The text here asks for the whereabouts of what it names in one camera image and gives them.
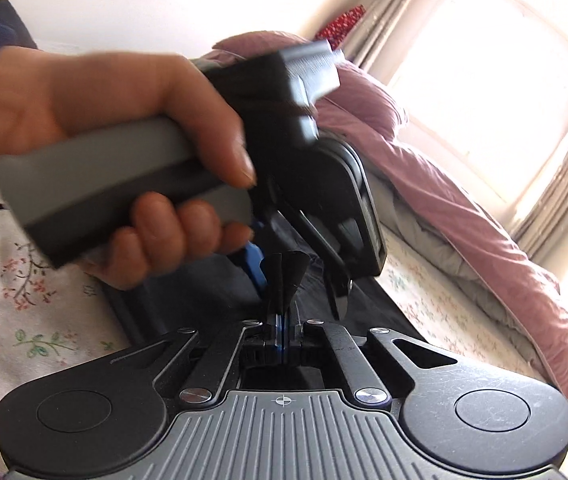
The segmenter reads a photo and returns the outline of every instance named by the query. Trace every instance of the beige curtain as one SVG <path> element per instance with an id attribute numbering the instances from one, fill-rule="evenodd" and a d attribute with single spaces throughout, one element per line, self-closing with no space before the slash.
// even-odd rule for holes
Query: beige curtain
<path id="1" fill-rule="evenodd" d="M 568 135 L 516 205 L 507 227 L 529 258 L 543 264 L 568 230 Z"/>
<path id="2" fill-rule="evenodd" d="M 340 45 L 346 59 L 368 71 L 411 0 L 375 0 Z"/>

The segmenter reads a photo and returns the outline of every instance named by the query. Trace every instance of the hand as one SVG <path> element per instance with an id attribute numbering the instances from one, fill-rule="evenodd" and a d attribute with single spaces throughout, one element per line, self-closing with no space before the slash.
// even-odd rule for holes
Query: hand
<path id="1" fill-rule="evenodd" d="M 180 123 L 202 163 L 231 186 L 254 184 L 242 122 L 187 59 L 107 53 L 58 56 L 0 49 L 0 155 L 19 155 L 108 124 L 165 113 Z M 81 267 L 117 288 L 213 252 L 231 253 L 251 236 L 242 224 L 222 227 L 214 209 L 193 200 L 178 209 L 147 193 L 119 229 L 103 264 Z"/>

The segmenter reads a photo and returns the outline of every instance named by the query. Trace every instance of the window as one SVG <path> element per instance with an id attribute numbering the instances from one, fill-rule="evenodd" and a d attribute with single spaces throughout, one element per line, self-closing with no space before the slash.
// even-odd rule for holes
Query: window
<path id="1" fill-rule="evenodd" d="M 514 202 L 568 131 L 568 41 L 516 0 L 411 6 L 387 69 L 372 73 L 411 123 Z"/>

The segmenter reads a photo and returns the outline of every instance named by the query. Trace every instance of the pink blanket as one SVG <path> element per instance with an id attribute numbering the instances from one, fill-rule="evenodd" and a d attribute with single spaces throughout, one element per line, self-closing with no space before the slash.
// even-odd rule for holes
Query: pink blanket
<path id="1" fill-rule="evenodd" d="M 250 32 L 219 42 L 205 57 L 226 64 L 304 42 L 282 32 Z M 408 118 L 379 82 L 348 62 L 338 72 L 340 88 L 316 105 L 318 126 L 363 153 L 414 212 L 447 238 L 519 323 L 539 353 L 541 371 L 568 398 L 568 310 L 557 281 L 442 169 L 395 142 Z"/>

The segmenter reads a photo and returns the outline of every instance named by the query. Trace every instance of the crosshair symbol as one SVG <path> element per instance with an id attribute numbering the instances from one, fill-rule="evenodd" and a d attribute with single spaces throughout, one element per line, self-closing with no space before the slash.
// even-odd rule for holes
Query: crosshair symbol
<path id="1" fill-rule="evenodd" d="M 290 403 L 295 402 L 295 401 L 293 399 L 291 399 L 290 397 L 282 395 L 282 396 L 279 396 L 277 399 L 275 399 L 273 402 L 278 403 L 280 406 L 288 406 Z"/>

